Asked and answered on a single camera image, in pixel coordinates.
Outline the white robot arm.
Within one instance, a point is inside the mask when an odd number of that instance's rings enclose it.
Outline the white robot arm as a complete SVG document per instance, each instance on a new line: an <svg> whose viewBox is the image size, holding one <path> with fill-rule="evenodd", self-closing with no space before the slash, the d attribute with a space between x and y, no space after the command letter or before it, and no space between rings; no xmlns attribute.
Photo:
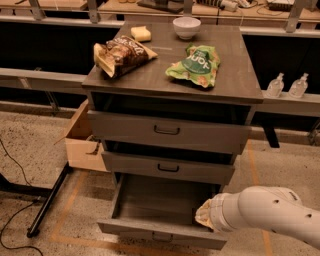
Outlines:
<svg viewBox="0 0 320 256"><path fill-rule="evenodd" d="M195 220L215 232L258 228L298 239L320 249L320 212L302 204L284 187L251 186L219 193L197 209Z"/></svg>

